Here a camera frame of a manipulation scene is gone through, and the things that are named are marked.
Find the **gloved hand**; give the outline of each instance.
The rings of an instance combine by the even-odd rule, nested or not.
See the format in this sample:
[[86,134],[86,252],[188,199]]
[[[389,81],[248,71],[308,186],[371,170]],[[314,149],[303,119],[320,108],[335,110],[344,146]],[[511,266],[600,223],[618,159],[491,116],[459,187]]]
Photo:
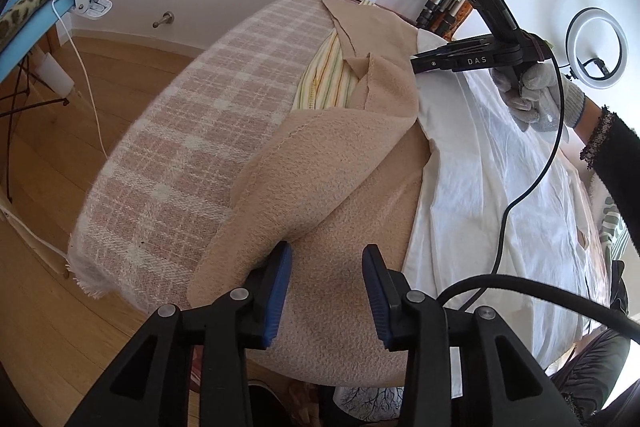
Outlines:
[[[500,71],[490,70],[491,78],[509,108],[511,117],[521,129],[557,132],[560,123],[560,89],[553,64],[535,64],[522,75],[521,92]],[[564,123],[574,128],[584,111],[586,97],[582,90],[562,75],[564,88]]]

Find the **white sheet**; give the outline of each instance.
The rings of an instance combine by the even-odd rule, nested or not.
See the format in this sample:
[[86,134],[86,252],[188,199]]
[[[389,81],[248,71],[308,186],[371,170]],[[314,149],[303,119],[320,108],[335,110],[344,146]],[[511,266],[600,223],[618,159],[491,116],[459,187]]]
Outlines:
[[[418,50],[442,45],[418,32]],[[511,120],[486,70],[465,74],[432,71],[416,76],[419,121],[431,140],[414,229],[402,272],[412,288],[436,296],[449,285],[489,273],[500,220],[507,204],[536,179],[550,145],[535,132],[522,133]],[[606,302],[600,274],[577,240],[589,237],[588,210],[574,198],[572,176],[560,159],[540,186],[510,213],[499,273],[518,275]],[[448,306],[458,308],[471,295]],[[498,310],[542,367],[581,338],[583,317],[516,293],[488,290],[472,307]],[[452,364],[452,393],[462,391],[460,367]]]

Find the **wooden floor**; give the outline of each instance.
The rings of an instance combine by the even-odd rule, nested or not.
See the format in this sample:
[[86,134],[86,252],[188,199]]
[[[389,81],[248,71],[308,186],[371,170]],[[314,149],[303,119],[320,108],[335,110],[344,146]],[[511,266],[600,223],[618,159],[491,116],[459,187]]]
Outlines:
[[[190,58],[132,44],[77,38],[105,146],[122,134]],[[67,43],[56,60],[88,96]],[[28,103],[37,102],[32,93]],[[92,115],[71,103],[25,111],[10,150],[14,207],[40,237],[66,250],[87,190],[104,164]],[[95,300],[42,263],[0,218],[0,361],[42,427],[58,427],[144,317],[117,295]],[[251,366],[286,395],[287,379]],[[190,425],[197,425],[190,401]]]

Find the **striped fabric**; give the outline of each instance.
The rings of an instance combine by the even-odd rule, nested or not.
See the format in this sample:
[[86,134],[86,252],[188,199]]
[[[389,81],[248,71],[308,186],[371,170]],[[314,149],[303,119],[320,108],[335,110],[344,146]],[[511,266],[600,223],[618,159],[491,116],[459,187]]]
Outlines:
[[608,196],[604,204],[600,243],[605,259],[610,264],[611,261],[622,259],[622,254],[625,253],[629,242],[629,231],[613,198]]
[[[374,3],[364,0],[360,4]],[[302,74],[291,109],[346,107],[357,83],[358,77],[342,58],[340,39],[333,29]]]

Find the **metal bolt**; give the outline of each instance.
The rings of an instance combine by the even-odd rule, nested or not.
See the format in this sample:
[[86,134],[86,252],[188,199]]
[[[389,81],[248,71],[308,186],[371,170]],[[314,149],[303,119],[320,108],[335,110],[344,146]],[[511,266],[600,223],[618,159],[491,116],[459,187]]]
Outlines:
[[421,291],[418,290],[411,290],[409,292],[406,293],[406,299],[409,302],[422,302],[425,299],[425,295],[424,293],[422,293]]
[[229,293],[229,297],[234,301],[244,301],[248,296],[249,290],[247,288],[236,288],[235,290],[231,290],[231,293]]
[[175,313],[175,306],[173,304],[163,304],[158,308],[158,315],[161,317],[171,317]]
[[495,318],[495,310],[491,306],[480,306],[478,308],[478,315],[481,319],[490,321]]

